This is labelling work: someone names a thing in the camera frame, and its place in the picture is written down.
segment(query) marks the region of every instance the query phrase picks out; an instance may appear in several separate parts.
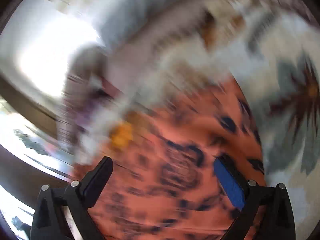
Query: metal screw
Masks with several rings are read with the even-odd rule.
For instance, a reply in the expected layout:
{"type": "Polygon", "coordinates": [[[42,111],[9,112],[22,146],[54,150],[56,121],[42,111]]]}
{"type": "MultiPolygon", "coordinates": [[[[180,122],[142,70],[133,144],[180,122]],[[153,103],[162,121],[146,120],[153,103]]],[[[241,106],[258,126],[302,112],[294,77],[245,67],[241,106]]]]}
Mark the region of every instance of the metal screw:
{"type": "Polygon", "coordinates": [[[285,189],[285,184],[279,183],[279,188],[280,188],[280,189],[285,189]]]}
{"type": "Polygon", "coordinates": [[[77,187],[79,185],[79,181],[74,180],[73,182],[71,182],[71,187],[77,187]]]}
{"type": "Polygon", "coordinates": [[[256,183],[253,179],[250,179],[250,180],[248,181],[248,184],[249,184],[249,186],[251,186],[251,187],[255,187],[255,186],[257,185],[257,183],[256,183]]]}
{"type": "Polygon", "coordinates": [[[43,186],[41,187],[41,189],[42,189],[43,191],[46,191],[48,188],[49,188],[49,185],[47,185],[47,184],[45,184],[45,185],[43,185],[43,186]]]}

